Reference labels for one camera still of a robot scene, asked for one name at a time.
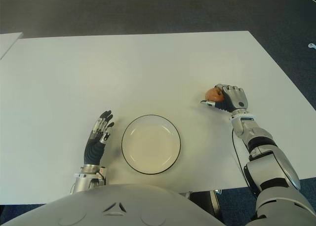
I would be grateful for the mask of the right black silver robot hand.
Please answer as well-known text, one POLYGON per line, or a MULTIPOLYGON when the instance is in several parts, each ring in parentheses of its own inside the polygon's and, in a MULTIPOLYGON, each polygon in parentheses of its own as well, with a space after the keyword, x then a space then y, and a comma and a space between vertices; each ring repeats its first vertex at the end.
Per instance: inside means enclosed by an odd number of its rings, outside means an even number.
POLYGON ((234 111, 247 111, 248 101, 242 88, 226 84, 217 84, 209 89, 201 104, 224 110, 230 113, 234 111))

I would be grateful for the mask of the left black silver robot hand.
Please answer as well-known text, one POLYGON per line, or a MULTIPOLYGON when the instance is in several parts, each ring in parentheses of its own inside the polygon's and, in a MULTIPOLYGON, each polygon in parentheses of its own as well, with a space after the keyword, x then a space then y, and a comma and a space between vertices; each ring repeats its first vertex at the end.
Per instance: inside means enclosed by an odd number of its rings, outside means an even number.
POLYGON ((102 113, 96 120, 85 146, 83 156, 84 164, 100 164, 107 140, 109 139, 114 126, 112 118, 112 111, 108 110, 102 113))

